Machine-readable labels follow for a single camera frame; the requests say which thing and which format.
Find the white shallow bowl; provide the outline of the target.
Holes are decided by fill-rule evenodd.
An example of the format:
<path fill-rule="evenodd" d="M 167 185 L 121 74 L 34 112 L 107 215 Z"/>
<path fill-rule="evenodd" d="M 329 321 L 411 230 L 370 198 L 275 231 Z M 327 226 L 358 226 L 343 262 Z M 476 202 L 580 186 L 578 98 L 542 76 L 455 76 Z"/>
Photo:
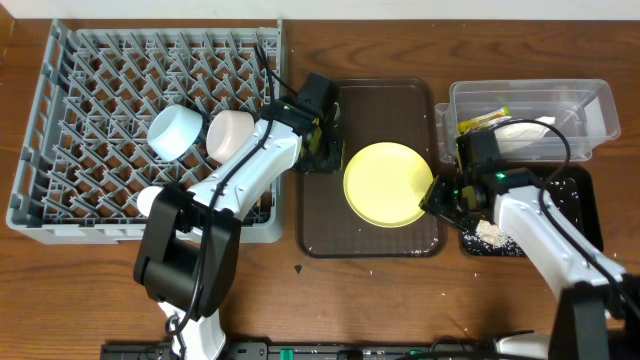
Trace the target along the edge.
<path fill-rule="evenodd" d="M 227 162 L 254 131 L 254 118 L 248 112 L 223 110 L 210 123 L 206 151 L 219 164 Z"/>

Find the light blue bowl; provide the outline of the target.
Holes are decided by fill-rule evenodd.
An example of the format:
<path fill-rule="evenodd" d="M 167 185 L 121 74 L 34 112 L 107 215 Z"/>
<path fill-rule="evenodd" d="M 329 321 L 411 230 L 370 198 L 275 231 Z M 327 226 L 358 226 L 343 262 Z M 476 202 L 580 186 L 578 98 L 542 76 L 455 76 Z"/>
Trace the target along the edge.
<path fill-rule="evenodd" d="M 203 125 L 200 113 L 174 104 L 162 110 L 147 132 L 147 142 L 163 161 L 183 155 L 198 138 Z"/>

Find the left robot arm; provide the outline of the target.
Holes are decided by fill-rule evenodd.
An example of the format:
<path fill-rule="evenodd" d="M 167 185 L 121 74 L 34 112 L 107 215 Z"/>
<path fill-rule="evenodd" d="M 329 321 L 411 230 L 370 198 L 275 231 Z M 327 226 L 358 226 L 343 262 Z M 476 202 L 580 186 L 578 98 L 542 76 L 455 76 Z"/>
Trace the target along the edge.
<path fill-rule="evenodd" d="M 216 359 L 226 335 L 219 308 L 233 284 L 241 227 L 251 207 L 285 171 L 334 173 L 342 165 L 335 100 L 283 97 L 259 117 L 224 110 L 206 136 L 219 166 L 183 189 L 149 186 L 137 199 L 147 219 L 134 280 L 167 320 L 171 350 L 179 359 Z"/>

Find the green orange snack wrapper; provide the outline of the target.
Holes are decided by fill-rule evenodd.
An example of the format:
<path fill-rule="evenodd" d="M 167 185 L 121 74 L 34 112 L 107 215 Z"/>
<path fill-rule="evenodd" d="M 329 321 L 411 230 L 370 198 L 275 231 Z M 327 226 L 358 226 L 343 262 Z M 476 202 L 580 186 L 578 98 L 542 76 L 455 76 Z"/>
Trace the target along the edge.
<path fill-rule="evenodd" d="M 465 120 L 458 124 L 458 131 L 460 135 L 464 135 L 470 130 L 481 127 L 482 125 L 503 117 L 509 117 L 511 115 L 511 111 L 508 107 L 504 106 L 499 108 L 498 110 L 491 111 L 489 113 L 476 116 L 474 118 Z"/>

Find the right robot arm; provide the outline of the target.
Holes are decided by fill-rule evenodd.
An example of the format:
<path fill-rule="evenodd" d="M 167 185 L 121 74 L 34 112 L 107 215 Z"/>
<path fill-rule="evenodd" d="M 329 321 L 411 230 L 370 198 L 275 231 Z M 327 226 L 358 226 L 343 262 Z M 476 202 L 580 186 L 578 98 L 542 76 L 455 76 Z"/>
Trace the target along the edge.
<path fill-rule="evenodd" d="M 487 220 L 523 250 L 558 300 L 545 358 L 638 358 L 638 277 L 594 247 L 545 186 L 527 168 L 472 166 L 435 177 L 420 206 L 459 230 Z"/>

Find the yellow plate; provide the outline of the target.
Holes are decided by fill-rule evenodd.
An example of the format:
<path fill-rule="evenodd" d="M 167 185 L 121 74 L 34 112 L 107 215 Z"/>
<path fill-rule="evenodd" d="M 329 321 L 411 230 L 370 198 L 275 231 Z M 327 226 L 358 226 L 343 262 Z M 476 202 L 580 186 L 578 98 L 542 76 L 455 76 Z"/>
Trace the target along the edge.
<path fill-rule="evenodd" d="M 399 228 L 425 214 L 419 202 L 433 180 L 430 166 L 418 152 L 403 144 L 379 142 L 350 159 L 343 190 L 361 219 L 382 228 Z"/>

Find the white napkin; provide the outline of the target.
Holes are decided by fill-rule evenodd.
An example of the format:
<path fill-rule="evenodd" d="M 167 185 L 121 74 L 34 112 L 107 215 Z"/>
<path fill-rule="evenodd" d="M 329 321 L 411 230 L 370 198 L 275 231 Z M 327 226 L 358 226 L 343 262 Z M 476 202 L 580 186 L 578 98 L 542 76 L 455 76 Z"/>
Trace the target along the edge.
<path fill-rule="evenodd" d="M 540 117 L 536 119 L 538 124 L 518 123 L 506 125 L 494 131 L 498 147 L 502 153 L 512 152 L 531 145 L 542 139 L 550 129 L 546 125 L 555 124 L 554 117 Z"/>

